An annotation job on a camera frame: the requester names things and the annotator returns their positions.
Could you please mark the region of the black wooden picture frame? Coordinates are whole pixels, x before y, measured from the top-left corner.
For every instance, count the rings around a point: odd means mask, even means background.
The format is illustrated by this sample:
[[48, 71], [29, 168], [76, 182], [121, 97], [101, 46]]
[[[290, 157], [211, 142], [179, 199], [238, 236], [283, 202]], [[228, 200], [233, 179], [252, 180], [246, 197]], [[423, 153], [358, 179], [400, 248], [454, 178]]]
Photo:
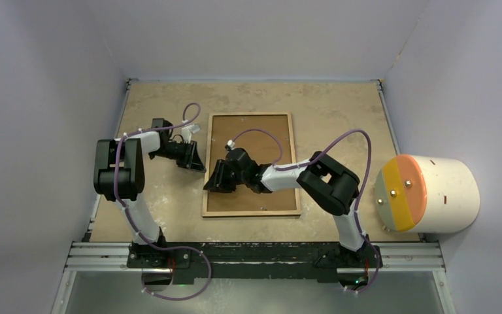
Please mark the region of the black wooden picture frame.
[[297, 161], [291, 113], [212, 113], [207, 141], [204, 218], [301, 215], [297, 188], [261, 183], [269, 166]]

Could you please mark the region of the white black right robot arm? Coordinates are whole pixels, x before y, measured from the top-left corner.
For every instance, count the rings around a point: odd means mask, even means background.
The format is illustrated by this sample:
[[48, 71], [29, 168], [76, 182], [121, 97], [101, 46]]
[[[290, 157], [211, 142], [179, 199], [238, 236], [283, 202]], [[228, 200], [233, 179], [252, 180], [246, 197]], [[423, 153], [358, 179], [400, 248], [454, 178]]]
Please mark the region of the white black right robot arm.
[[304, 190], [321, 209], [332, 215], [343, 262], [357, 266], [365, 260], [367, 234], [358, 218], [364, 186], [352, 170], [329, 155], [317, 151], [308, 160], [276, 166], [258, 164], [243, 148], [234, 148], [224, 159], [216, 161], [203, 190], [232, 193], [239, 185], [256, 194]]

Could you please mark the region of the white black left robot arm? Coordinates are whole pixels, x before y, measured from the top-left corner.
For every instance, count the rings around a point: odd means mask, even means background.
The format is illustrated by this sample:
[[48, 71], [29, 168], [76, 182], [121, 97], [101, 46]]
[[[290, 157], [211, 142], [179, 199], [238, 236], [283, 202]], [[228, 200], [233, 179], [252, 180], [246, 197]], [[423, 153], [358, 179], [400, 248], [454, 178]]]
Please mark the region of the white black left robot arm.
[[96, 144], [93, 187], [121, 210], [133, 232], [129, 262], [147, 262], [159, 268], [173, 259], [173, 250], [167, 246], [144, 199], [144, 156], [173, 160], [177, 167], [190, 171], [206, 170], [197, 141], [192, 138], [200, 127], [184, 120], [179, 141], [175, 141], [175, 128], [170, 121], [155, 118], [147, 130], [102, 139]]

